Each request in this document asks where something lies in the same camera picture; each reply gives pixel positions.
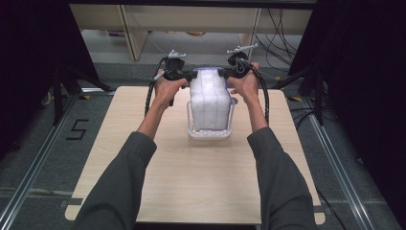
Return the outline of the beige wooden desk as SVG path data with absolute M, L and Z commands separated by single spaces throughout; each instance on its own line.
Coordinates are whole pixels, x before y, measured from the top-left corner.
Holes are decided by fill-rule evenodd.
M 140 58 L 149 31 L 237 34 L 241 46 L 256 34 L 302 35 L 310 10 L 72 4 L 83 30 L 122 31 L 130 58 Z

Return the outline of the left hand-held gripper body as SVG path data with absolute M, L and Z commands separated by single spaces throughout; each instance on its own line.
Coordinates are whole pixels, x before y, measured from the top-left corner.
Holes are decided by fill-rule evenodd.
M 177 81 L 182 79 L 182 70 L 185 64 L 183 58 L 185 54 L 171 50 L 164 58 L 165 68 L 163 77 L 168 81 Z

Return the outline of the white basket with handle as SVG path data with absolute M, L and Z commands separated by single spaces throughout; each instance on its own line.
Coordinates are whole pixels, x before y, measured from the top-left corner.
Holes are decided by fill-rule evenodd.
M 202 128 L 197 130 L 194 125 L 194 119 L 192 115 L 192 104 L 187 102 L 187 114 L 188 114 L 188 134 L 189 137 L 196 141 L 225 141 L 232 135 L 232 122 L 235 111 L 236 99 L 232 98 L 229 114 L 227 116 L 227 125 L 223 129 L 207 129 Z

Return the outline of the white cloth with purple lines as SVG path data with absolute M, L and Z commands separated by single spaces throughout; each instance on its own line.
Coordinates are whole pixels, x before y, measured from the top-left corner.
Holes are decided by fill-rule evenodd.
M 232 99 L 219 68 L 197 68 L 190 83 L 193 124 L 201 129 L 222 130 L 228 127 Z

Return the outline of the person's left hand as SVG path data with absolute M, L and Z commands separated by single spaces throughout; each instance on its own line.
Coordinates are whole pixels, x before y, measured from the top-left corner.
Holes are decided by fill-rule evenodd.
M 173 106 L 173 100 L 176 93 L 181 87 L 184 87 L 188 84 L 188 81 L 185 77 L 178 77 L 176 80 L 167 80 L 164 77 L 165 71 L 159 69 L 157 75 L 154 77 L 155 84 L 155 98 L 154 103 L 158 103 L 163 108 L 168 108 Z

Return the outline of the aluminium floor rail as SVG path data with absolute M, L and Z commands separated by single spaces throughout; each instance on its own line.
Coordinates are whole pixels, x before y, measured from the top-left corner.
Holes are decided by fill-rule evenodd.
M 366 206 L 361 200 L 359 194 L 356 192 L 350 177 L 337 154 L 336 149 L 332 145 L 332 142 L 327 135 L 325 127 L 320 123 L 320 121 L 321 118 L 318 118 L 315 114 L 310 116 L 310 122 L 312 123 L 312 126 L 321 142 L 328 162 L 332 167 L 332 170 L 338 183 L 340 184 L 343 194 L 352 210 L 360 230 L 376 230 Z
M 33 186 L 37 176 L 39 175 L 45 161 L 47 160 L 56 139 L 63 129 L 66 118 L 72 107 L 78 100 L 79 95 L 69 96 L 65 105 L 62 107 L 62 114 L 52 123 L 47 136 L 42 142 L 39 150 L 36 152 L 32 163 L 25 171 L 24 177 L 21 179 L 18 186 L 13 190 L 11 198 L 5 208 L 0 213 L 0 230 L 9 230 L 20 211 L 31 187 Z

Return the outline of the black curtain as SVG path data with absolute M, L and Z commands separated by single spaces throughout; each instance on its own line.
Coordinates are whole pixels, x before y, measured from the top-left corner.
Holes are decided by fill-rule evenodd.
M 70 6 L 54 0 L 0 0 L 0 160 L 20 138 L 53 74 L 99 78 Z
M 337 115 L 406 230 L 406 0 L 310 0 L 291 67 L 321 57 Z

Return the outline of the person's right hand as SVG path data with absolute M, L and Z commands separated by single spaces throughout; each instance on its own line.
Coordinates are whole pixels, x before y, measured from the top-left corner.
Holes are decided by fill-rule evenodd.
M 227 82 L 234 87 L 231 94 L 239 94 L 247 104 L 259 103 L 259 80 L 252 70 L 240 79 L 229 77 Z

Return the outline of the black metal stand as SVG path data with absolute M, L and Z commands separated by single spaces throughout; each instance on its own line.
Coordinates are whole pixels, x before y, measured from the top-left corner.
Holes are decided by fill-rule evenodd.
M 101 82 L 98 75 L 92 77 L 78 68 L 69 66 L 67 64 L 59 64 L 56 66 L 53 76 L 53 89 L 54 89 L 54 105 L 55 105 L 55 118 L 54 125 L 56 125 L 64 114 L 63 109 L 65 106 L 62 102 L 61 87 L 64 87 L 69 95 L 78 96 L 82 89 L 79 86 L 78 80 L 85 80 L 104 92 L 114 92 L 115 88 Z
M 309 96 L 314 93 L 315 96 L 315 116 L 319 125 L 324 124 L 322 118 L 322 98 L 323 98 L 323 76 L 319 69 L 313 66 L 307 66 L 304 69 L 298 71 L 297 73 L 291 75 L 285 80 L 272 86 L 272 89 L 282 89 L 288 84 L 303 78 L 303 81 L 299 87 L 299 94 L 301 96 Z

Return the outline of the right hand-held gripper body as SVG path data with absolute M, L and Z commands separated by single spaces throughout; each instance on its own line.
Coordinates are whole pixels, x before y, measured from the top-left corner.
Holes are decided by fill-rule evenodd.
M 255 49 L 258 44 L 248 46 L 237 46 L 234 50 L 228 50 L 227 53 L 230 56 L 227 58 L 230 66 L 226 69 L 226 77 L 234 77 L 241 79 L 251 70 L 252 64 L 248 60 L 248 56 L 245 54 L 246 50 Z

